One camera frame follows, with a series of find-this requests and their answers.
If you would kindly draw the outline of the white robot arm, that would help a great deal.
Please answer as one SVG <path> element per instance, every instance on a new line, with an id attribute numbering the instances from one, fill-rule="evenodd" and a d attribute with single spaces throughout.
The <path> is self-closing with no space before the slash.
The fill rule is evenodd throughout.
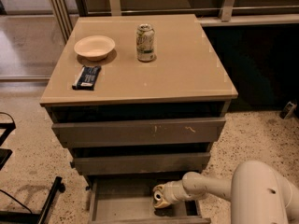
<path id="1" fill-rule="evenodd" d="M 299 188 L 261 161 L 240 163 L 230 180 L 188 172 L 154 187 L 154 206 L 166 208 L 207 193 L 231 203 L 231 224 L 299 224 Z"/>

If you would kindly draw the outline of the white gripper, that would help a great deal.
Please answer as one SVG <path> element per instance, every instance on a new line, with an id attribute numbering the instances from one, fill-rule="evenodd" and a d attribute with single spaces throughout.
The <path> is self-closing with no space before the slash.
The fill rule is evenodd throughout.
<path id="1" fill-rule="evenodd" d="M 181 180 L 171 181 L 165 184 L 159 184 L 153 188 L 153 191 L 160 191 L 163 194 L 163 201 L 154 204 L 155 209 L 166 208 L 171 203 L 178 203 L 187 200 L 187 192 L 183 187 Z"/>

